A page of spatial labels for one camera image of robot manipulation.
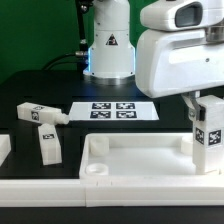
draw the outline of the green background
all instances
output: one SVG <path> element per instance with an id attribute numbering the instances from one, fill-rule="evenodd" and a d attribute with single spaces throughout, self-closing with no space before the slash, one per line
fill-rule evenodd
<path id="1" fill-rule="evenodd" d="M 129 0 L 131 43 L 140 34 L 141 9 L 154 0 Z M 93 9 L 84 16 L 89 44 L 93 41 Z M 75 0 L 0 1 L 0 83 L 21 70 L 41 69 L 49 60 L 78 50 Z M 75 69 L 75 65 L 55 69 Z"/>

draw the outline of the black tabletop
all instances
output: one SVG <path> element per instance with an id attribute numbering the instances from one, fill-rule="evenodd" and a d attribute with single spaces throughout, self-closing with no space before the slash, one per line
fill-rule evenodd
<path id="1" fill-rule="evenodd" d="M 203 91 L 222 97 L 222 87 Z M 62 109 L 73 102 L 153 101 L 159 121 L 73 121 L 57 125 L 63 163 L 43 166 L 37 128 L 19 120 L 24 102 Z M 0 179 L 79 178 L 85 136 L 89 133 L 190 132 L 188 109 L 180 95 L 150 99 L 135 83 L 103 86 L 80 80 L 74 71 L 22 71 L 0 85 L 0 134 L 10 134 L 12 151 Z M 223 207 L 1 208 L 0 223 L 223 223 Z"/>

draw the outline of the white tray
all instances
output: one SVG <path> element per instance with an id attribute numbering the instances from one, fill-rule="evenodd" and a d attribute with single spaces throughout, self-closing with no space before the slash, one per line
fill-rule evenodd
<path id="1" fill-rule="evenodd" d="M 88 135 L 80 168 L 86 205 L 224 205 L 223 176 L 195 174 L 191 156 L 180 149 L 186 135 Z M 109 139 L 105 156 L 91 154 L 96 137 Z"/>

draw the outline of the white robot body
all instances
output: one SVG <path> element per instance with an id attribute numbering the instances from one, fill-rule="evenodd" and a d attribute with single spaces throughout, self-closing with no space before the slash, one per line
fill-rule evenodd
<path id="1" fill-rule="evenodd" d="M 95 0 L 94 10 L 94 43 L 89 49 L 85 78 L 120 84 L 135 74 L 135 48 L 129 40 L 129 2 Z"/>
<path id="2" fill-rule="evenodd" d="M 147 30 L 137 49 L 136 83 L 150 97 L 224 85 L 224 43 L 206 43 L 204 29 Z"/>
<path id="3" fill-rule="evenodd" d="M 165 31 L 212 26 L 223 18 L 223 0 L 159 0 L 145 7 L 140 15 L 143 26 Z"/>

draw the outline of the paper sheet with markers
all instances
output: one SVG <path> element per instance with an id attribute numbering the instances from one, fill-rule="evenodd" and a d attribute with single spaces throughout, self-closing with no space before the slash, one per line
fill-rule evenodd
<path id="1" fill-rule="evenodd" d="M 152 102 L 74 102 L 71 121 L 158 120 Z"/>

